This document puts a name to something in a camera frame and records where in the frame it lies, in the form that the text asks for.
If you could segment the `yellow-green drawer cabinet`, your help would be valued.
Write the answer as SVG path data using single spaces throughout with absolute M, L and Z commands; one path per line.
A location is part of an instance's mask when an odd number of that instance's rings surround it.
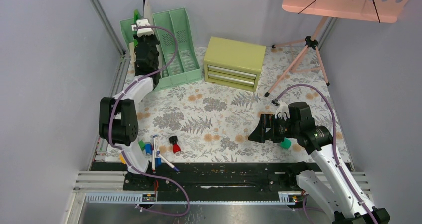
M 204 80 L 255 92 L 266 47 L 212 36 L 204 59 Z

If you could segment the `white perforated board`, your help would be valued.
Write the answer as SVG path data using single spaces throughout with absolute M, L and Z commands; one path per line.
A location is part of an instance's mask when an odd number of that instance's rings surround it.
M 143 18 L 153 25 L 153 12 L 149 0 L 143 0 Z

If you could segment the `green clip file folder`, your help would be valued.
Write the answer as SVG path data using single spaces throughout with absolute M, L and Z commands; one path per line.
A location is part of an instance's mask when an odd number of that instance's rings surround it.
M 133 11 L 133 22 L 136 23 L 136 21 L 140 18 L 141 18 L 141 16 L 140 16 L 139 10 L 135 9 Z

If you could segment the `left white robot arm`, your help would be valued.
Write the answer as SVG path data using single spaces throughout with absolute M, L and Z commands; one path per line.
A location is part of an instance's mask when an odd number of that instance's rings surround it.
M 141 150 L 138 137 L 137 108 L 142 99 L 158 85 L 161 78 L 159 52 L 156 37 L 148 19 L 136 21 L 132 58 L 134 59 L 135 81 L 129 91 L 122 90 L 113 97 L 100 101 L 99 136 L 121 151 L 127 169 L 137 174 L 135 183 L 144 190 L 154 185 L 153 174 L 147 172 L 149 160 Z

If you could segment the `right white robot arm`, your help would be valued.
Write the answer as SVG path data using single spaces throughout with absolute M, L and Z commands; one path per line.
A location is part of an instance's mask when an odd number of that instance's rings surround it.
M 263 114 L 248 140 L 281 143 L 295 139 L 317 163 L 329 185 L 324 184 L 305 162 L 295 163 L 286 172 L 288 188 L 304 190 L 334 224 L 386 224 L 390 215 L 377 208 L 347 169 L 339 156 L 334 139 L 324 126 L 317 126 L 305 102 L 288 105 L 287 118 Z

